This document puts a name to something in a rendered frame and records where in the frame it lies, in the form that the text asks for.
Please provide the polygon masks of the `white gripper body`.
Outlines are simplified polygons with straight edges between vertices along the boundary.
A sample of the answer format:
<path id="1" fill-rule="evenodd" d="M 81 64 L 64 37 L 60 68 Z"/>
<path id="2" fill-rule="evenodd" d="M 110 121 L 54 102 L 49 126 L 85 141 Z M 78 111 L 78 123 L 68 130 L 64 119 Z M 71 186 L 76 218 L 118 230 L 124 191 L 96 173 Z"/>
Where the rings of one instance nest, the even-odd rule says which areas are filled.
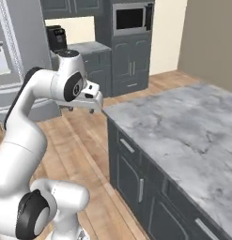
<path id="1" fill-rule="evenodd" d="M 103 105 L 103 96 L 99 92 L 94 98 L 77 97 L 71 102 L 56 101 L 56 104 L 71 108 L 85 108 L 94 111 L 100 111 Z"/>

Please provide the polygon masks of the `black coffee machine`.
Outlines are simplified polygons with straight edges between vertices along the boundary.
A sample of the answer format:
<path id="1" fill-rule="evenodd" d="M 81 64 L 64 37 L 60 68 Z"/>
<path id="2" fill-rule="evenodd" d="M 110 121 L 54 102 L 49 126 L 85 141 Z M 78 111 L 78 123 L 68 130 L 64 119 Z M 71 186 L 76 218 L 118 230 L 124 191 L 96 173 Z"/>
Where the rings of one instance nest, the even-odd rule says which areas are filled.
<path id="1" fill-rule="evenodd" d="M 66 31 L 60 25 L 46 27 L 50 50 L 57 52 L 67 48 Z"/>

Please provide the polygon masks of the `dark grey base cupboards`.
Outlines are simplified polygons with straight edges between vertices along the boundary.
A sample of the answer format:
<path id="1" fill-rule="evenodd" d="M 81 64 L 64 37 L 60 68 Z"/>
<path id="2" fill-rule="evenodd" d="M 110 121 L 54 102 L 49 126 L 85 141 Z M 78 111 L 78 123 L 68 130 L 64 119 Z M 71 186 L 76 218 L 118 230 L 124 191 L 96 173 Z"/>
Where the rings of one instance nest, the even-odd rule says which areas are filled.
<path id="1" fill-rule="evenodd" d="M 105 98 L 110 97 L 112 50 L 97 41 L 70 44 L 68 49 L 76 50 L 82 55 L 87 78 L 100 86 L 100 90 Z"/>

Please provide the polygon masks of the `dark grey island cabinet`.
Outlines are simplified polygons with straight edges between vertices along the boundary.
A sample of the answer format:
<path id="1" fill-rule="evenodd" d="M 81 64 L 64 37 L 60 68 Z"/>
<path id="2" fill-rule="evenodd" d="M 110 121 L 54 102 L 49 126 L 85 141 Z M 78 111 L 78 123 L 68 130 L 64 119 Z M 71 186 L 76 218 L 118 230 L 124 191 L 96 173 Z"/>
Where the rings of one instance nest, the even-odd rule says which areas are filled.
<path id="1" fill-rule="evenodd" d="M 107 120 L 107 128 L 108 128 L 110 184 L 118 191 L 117 189 L 117 157 L 119 154 L 122 154 L 124 157 L 126 156 L 118 147 L 117 134 L 119 131 L 123 132 L 125 135 L 127 134 L 112 119 Z M 159 165 L 155 162 L 155 160 L 149 157 L 146 154 L 146 152 L 142 150 L 138 146 L 138 144 L 135 143 L 135 141 L 133 141 L 133 143 L 140 150 L 140 164 L 135 163 L 131 159 L 130 160 L 135 164 L 135 166 L 139 169 L 140 173 L 145 178 L 143 201 L 140 205 L 140 215 L 138 217 L 137 216 L 135 217 L 137 218 L 139 223 L 142 225 L 143 229 L 146 231 L 149 239 L 152 240 L 148 234 L 148 223 L 149 223 L 151 204 L 154 197 L 161 196 L 164 200 L 166 200 L 170 204 L 173 210 L 177 213 L 177 215 L 179 216 L 179 219 L 185 224 L 185 226 L 189 230 L 191 240 L 194 240 L 191 230 L 186 225 L 185 221 L 181 218 L 176 208 L 169 202 L 169 200 L 163 195 L 163 192 L 162 192 L 163 183 L 165 179 L 169 179 L 174 183 L 176 182 L 164 170 L 162 170 L 159 167 Z"/>

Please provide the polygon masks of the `small dark grey drawer front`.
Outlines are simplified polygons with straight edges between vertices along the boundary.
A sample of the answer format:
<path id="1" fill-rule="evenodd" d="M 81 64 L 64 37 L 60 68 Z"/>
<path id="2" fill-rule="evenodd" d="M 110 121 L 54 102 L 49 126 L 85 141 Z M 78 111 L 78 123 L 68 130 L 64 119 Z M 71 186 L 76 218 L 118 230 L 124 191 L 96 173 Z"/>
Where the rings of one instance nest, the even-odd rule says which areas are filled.
<path id="1" fill-rule="evenodd" d="M 130 153 L 128 149 L 119 141 L 120 139 L 124 139 L 134 149 L 133 154 Z M 119 131 L 117 134 L 117 142 L 118 142 L 118 147 L 125 154 L 127 158 L 133 160 L 137 164 L 140 164 L 140 150 L 137 148 L 137 146 L 133 143 L 133 141 L 127 135 Z"/>

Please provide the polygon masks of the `dark grey tall cupboard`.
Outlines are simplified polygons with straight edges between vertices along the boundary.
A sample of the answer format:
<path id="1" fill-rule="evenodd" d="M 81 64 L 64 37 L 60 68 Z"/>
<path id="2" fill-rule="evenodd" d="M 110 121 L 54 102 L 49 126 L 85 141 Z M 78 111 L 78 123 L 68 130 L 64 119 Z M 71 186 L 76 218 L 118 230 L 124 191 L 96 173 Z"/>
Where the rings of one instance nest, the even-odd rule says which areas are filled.
<path id="1" fill-rule="evenodd" d="M 113 4 L 155 0 L 107 0 L 95 18 L 96 40 L 112 50 L 111 96 L 117 97 L 148 88 L 152 30 L 144 34 L 114 36 Z"/>

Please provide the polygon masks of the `dark grey cupboard door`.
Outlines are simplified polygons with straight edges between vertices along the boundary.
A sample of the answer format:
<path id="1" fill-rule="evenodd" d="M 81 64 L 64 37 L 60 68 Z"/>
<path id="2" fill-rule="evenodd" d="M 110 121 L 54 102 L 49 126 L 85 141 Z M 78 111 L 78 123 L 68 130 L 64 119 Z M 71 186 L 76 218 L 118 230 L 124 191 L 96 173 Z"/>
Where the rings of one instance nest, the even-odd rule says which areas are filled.
<path id="1" fill-rule="evenodd" d="M 152 240 L 191 240 L 185 224 L 161 196 L 152 200 L 148 234 Z"/>
<path id="2" fill-rule="evenodd" d="M 144 177 L 135 164 L 119 154 L 117 157 L 117 189 L 137 217 L 140 215 L 140 205 L 142 203 L 138 202 L 140 178 Z"/>

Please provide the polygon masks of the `grey fridge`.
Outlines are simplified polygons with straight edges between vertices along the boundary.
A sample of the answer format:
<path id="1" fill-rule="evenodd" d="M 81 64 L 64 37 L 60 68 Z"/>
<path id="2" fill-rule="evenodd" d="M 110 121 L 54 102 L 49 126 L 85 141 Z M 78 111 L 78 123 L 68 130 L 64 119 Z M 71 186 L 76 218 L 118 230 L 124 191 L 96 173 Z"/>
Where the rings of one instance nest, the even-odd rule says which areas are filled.
<path id="1" fill-rule="evenodd" d="M 40 1 L 0 0 L 0 126 L 33 67 L 52 67 Z"/>

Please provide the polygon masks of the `silver microwave oven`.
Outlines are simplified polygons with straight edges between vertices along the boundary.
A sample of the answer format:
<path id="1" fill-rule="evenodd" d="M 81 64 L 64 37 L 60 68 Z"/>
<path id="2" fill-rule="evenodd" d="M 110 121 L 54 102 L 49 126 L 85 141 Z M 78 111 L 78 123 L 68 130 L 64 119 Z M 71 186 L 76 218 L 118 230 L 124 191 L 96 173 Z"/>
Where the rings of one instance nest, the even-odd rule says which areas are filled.
<path id="1" fill-rule="evenodd" d="M 152 30 L 153 2 L 113 4 L 114 36 L 144 34 Z"/>

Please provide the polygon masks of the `wide dark grey drawer front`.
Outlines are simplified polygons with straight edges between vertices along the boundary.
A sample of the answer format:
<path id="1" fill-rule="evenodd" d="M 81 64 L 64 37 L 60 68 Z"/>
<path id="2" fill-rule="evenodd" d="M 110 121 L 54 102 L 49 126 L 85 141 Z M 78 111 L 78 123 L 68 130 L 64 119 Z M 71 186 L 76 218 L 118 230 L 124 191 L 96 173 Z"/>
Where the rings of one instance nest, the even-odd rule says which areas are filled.
<path id="1" fill-rule="evenodd" d="M 229 236 L 228 233 L 176 183 L 169 179 L 165 179 L 162 192 L 185 221 L 193 234 L 194 240 L 210 240 L 210 238 L 194 222 L 197 218 L 200 218 L 220 240 L 232 240 L 232 237 Z"/>

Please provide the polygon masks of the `dark grey wall cupboards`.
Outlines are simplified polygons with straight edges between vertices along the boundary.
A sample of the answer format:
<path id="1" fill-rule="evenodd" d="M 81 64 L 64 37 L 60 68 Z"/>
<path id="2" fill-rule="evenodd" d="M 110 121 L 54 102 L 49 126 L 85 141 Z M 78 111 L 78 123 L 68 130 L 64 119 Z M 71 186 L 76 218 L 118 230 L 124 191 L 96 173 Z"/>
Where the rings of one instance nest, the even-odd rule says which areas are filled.
<path id="1" fill-rule="evenodd" d="M 45 20 L 100 16 L 107 0 L 40 0 Z"/>

